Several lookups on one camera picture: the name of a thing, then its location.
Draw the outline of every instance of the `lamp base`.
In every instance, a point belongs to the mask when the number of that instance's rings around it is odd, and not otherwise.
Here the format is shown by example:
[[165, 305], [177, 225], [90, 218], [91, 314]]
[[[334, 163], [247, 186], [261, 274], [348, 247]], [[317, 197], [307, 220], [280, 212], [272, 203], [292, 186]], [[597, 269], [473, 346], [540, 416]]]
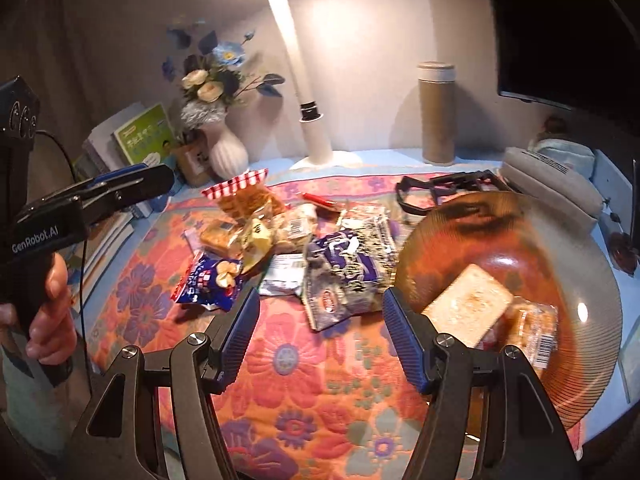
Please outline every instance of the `lamp base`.
[[351, 152], [332, 152], [331, 159], [324, 164], [313, 164], [309, 161], [308, 157], [297, 161], [290, 170], [299, 170], [300, 168], [330, 168], [332, 166], [359, 166], [362, 164], [362, 159], [359, 155]]

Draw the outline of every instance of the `desk lamp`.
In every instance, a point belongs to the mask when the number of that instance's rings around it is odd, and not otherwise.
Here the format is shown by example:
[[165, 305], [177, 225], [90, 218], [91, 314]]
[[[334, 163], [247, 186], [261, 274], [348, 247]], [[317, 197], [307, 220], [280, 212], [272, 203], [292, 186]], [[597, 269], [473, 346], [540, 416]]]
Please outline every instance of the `desk lamp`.
[[308, 157], [292, 166], [297, 168], [315, 168], [318, 166], [349, 166], [362, 162], [359, 156], [350, 152], [334, 152], [331, 140], [325, 130], [323, 114], [313, 97], [309, 76], [300, 52], [300, 44], [293, 22], [289, 0], [268, 0], [287, 50], [287, 59], [291, 70], [296, 96], [300, 103], [302, 134], [305, 139]]

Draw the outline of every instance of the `brown plate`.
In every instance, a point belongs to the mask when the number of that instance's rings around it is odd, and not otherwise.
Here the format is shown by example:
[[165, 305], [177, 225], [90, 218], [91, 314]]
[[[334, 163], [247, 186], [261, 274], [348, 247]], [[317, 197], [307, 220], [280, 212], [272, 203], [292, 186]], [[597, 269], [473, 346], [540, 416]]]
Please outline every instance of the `brown plate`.
[[396, 286], [415, 312], [469, 264], [512, 294], [558, 308], [558, 350], [542, 376], [565, 428], [609, 384], [622, 338], [622, 305], [609, 263], [573, 222], [532, 197], [487, 191], [431, 212], [399, 255]]

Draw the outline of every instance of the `floral bedspread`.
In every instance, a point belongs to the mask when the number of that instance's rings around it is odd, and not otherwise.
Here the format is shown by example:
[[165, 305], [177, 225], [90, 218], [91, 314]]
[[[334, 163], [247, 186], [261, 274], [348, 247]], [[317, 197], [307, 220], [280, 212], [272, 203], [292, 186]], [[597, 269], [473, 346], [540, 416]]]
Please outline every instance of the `floral bedspread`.
[[[332, 176], [272, 189], [286, 202], [295, 202], [304, 190], [385, 203], [406, 235], [411, 222], [395, 202], [398, 180]], [[171, 348], [207, 327], [213, 314], [173, 304], [170, 295], [192, 258], [182, 232], [204, 229], [213, 211], [205, 198], [172, 203], [148, 232], [90, 332], [89, 350], [102, 369], [127, 344], [145, 352]], [[255, 480], [401, 478], [428, 409], [402, 373], [382, 314], [353, 317], [314, 333], [294, 297], [262, 299], [238, 378], [213, 402], [234, 465]], [[166, 388], [161, 420], [175, 433]], [[570, 431], [576, 449], [580, 426]], [[471, 476], [475, 454], [476, 445], [466, 444], [460, 478]]]

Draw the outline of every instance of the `metal screw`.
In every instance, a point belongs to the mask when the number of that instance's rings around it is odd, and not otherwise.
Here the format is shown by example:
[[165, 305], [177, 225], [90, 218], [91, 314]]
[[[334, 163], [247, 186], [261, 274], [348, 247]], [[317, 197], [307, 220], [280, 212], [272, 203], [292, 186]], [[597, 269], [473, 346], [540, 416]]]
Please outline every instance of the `metal screw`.
[[507, 354], [508, 358], [515, 359], [520, 354], [520, 349], [514, 345], [507, 345], [504, 348], [504, 353]]
[[187, 336], [187, 343], [190, 345], [198, 346], [207, 340], [207, 335], [202, 332], [194, 332]]
[[122, 350], [122, 357], [125, 359], [131, 359], [135, 354], [138, 353], [138, 349], [135, 346], [125, 346]]
[[436, 343], [444, 348], [449, 348], [455, 343], [456, 339], [451, 334], [438, 334], [436, 336]]

